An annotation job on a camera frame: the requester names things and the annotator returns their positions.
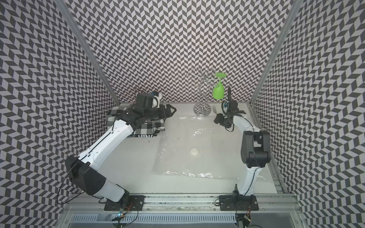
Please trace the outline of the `grey white checked shirt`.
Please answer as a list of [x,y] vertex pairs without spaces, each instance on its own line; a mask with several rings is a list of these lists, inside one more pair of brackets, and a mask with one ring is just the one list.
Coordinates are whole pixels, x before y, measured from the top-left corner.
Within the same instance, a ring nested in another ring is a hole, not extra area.
[[[113,125],[114,119],[122,111],[126,110],[128,105],[120,105],[112,107],[106,114],[107,127],[110,128]],[[145,122],[138,129],[136,129],[129,138],[152,138],[157,137],[160,132],[165,131],[165,119]]]

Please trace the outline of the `clear vacuum bag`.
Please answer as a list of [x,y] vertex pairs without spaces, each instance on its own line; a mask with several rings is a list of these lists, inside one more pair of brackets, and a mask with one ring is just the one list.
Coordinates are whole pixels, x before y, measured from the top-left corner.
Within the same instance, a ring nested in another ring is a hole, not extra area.
[[[153,172],[158,175],[239,180],[246,174],[240,156],[242,133],[228,132],[214,118],[178,115],[160,133]],[[196,147],[199,154],[190,150]]]

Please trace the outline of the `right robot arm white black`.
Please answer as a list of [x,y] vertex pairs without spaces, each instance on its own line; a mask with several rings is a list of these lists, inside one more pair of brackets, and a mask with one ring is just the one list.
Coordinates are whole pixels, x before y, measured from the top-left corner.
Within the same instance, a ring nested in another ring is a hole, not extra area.
[[258,174],[271,161],[269,132],[256,127],[241,115],[217,114],[214,122],[226,128],[237,127],[242,133],[240,156],[246,166],[246,174],[236,184],[235,191],[241,196],[252,195]]

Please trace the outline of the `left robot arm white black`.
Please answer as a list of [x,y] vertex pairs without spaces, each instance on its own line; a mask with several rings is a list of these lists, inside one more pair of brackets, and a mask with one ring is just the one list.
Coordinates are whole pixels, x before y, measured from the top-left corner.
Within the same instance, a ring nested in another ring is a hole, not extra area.
[[98,172],[115,148],[146,122],[172,117],[177,109],[170,104],[158,108],[141,108],[133,104],[119,112],[112,126],[93,145],[79,156],[68,156],[65,161],[66,178],[91,196],[106,198],[120,205],[128,201],[129,192]]

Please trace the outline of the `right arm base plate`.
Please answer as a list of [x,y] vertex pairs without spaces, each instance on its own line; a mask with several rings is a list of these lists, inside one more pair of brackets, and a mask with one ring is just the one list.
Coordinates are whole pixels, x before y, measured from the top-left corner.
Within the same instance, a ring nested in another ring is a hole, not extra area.
[[220,195],[219,206],[221,211],[258,211],[259,205],[255,195],[232,196]]

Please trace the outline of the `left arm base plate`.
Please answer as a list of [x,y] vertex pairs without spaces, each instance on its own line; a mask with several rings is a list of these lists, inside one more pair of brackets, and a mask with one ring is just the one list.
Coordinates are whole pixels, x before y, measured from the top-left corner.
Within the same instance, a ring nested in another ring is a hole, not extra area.
[[107,200],[104,206],[104,211],[141,211],[144,206],[144,195],[129,195],[128,198],[123,196],[119,202]]

